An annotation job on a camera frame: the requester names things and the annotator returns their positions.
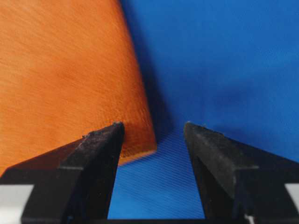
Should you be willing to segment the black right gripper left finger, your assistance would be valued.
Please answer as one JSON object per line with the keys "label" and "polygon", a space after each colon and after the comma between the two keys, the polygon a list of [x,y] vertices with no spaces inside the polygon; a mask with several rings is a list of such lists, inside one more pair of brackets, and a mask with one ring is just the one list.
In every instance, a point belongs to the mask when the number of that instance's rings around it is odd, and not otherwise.
{"label": "black right gripper left finger", "polygon": [[105,219],[124,139],[114,123],[15,164],[0,178],[3,224],[67,224]]}

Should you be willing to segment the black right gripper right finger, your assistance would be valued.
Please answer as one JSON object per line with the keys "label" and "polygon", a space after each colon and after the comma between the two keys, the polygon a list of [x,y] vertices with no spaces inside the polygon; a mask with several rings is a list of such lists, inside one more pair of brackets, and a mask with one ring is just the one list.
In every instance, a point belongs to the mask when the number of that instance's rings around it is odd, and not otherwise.
{"label": "black right gripper right finger", "polygon": [[298,223],[297,162],[191,122],[184,138],[209,222]]}

